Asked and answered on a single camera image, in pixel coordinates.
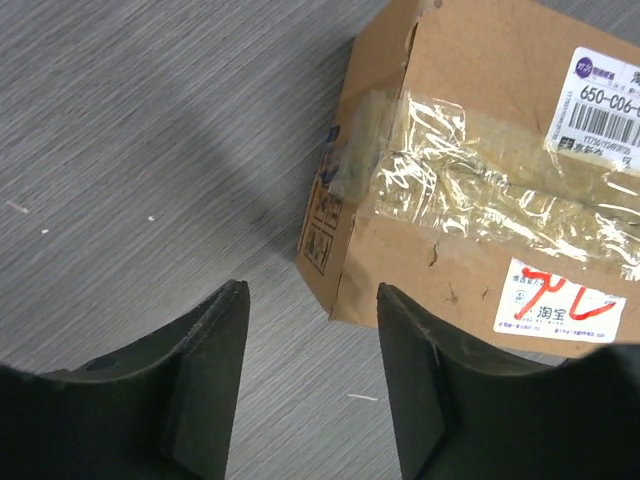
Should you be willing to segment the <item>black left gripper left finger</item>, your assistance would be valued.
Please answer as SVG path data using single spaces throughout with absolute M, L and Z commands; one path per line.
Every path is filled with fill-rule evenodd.
M 1 369 L 5 479 L 221 479 L 250 291 L 231 280 L 162 328 L 75 370 Z

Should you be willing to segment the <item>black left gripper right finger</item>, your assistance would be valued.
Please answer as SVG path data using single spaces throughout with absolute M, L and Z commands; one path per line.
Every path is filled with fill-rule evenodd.
M 556 367 L 498 349 L 400 289 L 377 292 L 378 334 L 406 479 L 635 479 L 639 349 Z

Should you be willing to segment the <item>brown cardboard express box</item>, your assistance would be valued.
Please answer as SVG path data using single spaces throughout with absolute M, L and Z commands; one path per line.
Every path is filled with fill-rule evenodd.
M 489 343 L 639 339 L 639 47 L 535 1 L 391 1 L 356 37 L 297 266 Z

